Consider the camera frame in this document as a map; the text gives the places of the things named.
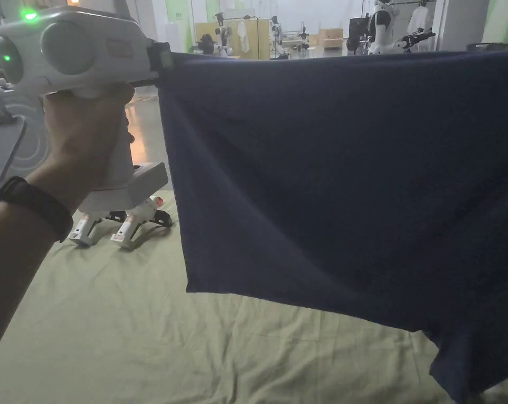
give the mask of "gripper handle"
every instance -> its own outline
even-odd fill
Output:
[[[73,94],[80,98],[96,98],[102,93],[98,88],[78,88]],[[98,189],[115,189],[128,183],[134,174],[133,156],[131,154],[131,135],[128,132],[128,120],[125,112],[121,118],[116,145],[103,182]]]

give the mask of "white cloth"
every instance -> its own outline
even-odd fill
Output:
[[[408,25],[408,34],[411,35],[413,32],[416,32],[419,28],[424,28],[426,30],[426,26],[428,24],[428,8],[424,6],[418,6],[411,19],[409,20]]]
[[[240,22],[237,27],[237,35],[239,35],[239,39],[241,42],[241,50],[243,52],[248,52],[250,50],[249,44],[249,36],[247,35],[247,27],[244,22]]]

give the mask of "green wall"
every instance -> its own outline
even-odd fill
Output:
[[[508,0],[490,0],[482,42],[508,44]]]
[[[215,14],[220,13],[220,2],[218,0],[206,0],[207,22],[216,22]]]
[[[190,10],[188,2],[190,0],[166,0],[166,10],[168,12],[168,21],[180,24],[180,29],[185,36],[184,51],[188,52],[192,47],[192,34],[190,31]]]

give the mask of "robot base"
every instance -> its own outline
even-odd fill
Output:
[[[92,192],[80,205],[80,211],[132,210],[168,183],[164,163],[140,165],[133,178],[121,188]]]

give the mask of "black wristband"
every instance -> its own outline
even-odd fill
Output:
[[[73,228],[73,218],[63,204],[21,177],[12,177],[0,187],[0,201],[23,206],[42,217],[61,243]]]

